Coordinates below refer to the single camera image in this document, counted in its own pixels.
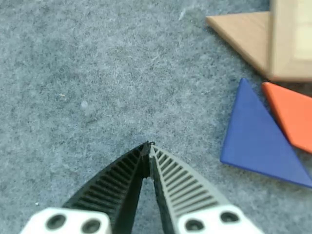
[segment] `blue triangle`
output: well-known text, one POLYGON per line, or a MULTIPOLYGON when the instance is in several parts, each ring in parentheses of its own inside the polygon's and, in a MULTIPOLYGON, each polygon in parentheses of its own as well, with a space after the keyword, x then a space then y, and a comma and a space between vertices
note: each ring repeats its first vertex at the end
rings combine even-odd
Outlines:
POLYGON ((312 188, 293 148, 245 79, 241 79, 221 162, 312 188))

